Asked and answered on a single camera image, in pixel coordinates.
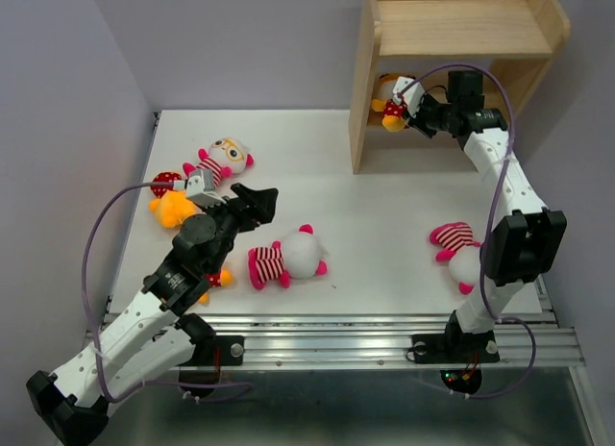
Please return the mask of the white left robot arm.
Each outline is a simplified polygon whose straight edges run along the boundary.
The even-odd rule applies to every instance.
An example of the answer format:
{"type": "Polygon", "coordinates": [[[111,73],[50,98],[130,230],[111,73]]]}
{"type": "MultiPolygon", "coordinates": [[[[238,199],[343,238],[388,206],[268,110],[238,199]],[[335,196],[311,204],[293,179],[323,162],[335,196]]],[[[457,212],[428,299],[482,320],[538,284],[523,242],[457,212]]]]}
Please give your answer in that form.
{"type": "Polygon", "coordinates": [[[200,212],[189,216],[172,248],[144,281],[132,302],[106,328],[92,327],[92,340],[51,372],[26,383],[33,407],[64,445],[88,445],[107,427],[109,408],[168,369],[188,360],[207,361],[215,331],[190,308],[209,291],[238,234],[270,223],[279,192],[233,184],[221,197],[201,184],[177,183],[200,212]]]}

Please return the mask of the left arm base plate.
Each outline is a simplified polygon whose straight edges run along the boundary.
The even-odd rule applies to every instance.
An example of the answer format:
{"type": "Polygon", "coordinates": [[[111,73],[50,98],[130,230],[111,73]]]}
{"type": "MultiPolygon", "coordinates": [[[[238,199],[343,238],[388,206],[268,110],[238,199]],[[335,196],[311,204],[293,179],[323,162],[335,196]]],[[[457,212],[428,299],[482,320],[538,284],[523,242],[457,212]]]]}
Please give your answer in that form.
{"type": "Polygon", "coordinates": [[[241,366],[245,353],[245,337],[240,334],[217,335],[198,343],[184,367],[241,366]]]}

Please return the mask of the orange bear polka dot toy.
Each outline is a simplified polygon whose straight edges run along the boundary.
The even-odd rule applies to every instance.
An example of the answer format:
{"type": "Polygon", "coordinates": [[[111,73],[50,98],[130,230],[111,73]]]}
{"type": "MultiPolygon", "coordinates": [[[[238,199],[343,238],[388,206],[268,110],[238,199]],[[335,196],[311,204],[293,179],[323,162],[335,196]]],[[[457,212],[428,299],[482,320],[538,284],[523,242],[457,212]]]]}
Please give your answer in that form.
{"type": "Polygon", "coordinates": [[[406,120],[403,118],[405,108],[397,105],[392,93],[399,77],[405,77],[402,73],[386,73],[380,75],[376,82],[376,89],[371,100],[371,110],[381,114],[381,124],[388,132],[400,132],[408,129],[406,120]]]}

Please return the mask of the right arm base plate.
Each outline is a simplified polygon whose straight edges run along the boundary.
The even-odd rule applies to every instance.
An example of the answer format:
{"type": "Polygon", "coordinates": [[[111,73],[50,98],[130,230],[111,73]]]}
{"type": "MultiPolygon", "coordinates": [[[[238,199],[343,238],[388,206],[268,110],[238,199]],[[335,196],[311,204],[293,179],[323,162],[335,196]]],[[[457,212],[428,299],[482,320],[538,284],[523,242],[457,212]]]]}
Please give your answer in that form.
{"type": "Polygon", "coordinates": [[[417,364],[441,364],[452,366],[467,362],[496,363],[501,360],[498,350],[489,344],[495,343],[492,333],[462,334],[461,337],[446,337],[443,334],[416,334],[406,350],[406,359],[417,364]]]}

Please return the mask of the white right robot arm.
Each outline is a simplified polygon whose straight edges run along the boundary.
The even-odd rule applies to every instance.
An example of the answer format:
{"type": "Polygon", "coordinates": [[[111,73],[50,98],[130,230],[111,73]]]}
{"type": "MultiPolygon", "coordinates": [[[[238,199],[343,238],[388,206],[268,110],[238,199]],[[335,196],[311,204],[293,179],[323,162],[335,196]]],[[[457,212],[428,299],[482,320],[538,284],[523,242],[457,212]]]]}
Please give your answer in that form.
{"type": "Polygon", "coordinates": [[[512,121],[484,106],[486,76],[470,65],[451,66],[444,103],[413,78],[399,79],[392,94],[407,126],[427,137],[445,132],[455,138],[493,194],[484,240],[473,255],[477,283],[442,336],[443,351],[452,359],[495,345],[493,329],[504,308],[551,269],[567,227],[564,213],[548,208],[516,159],[512,121]]]}

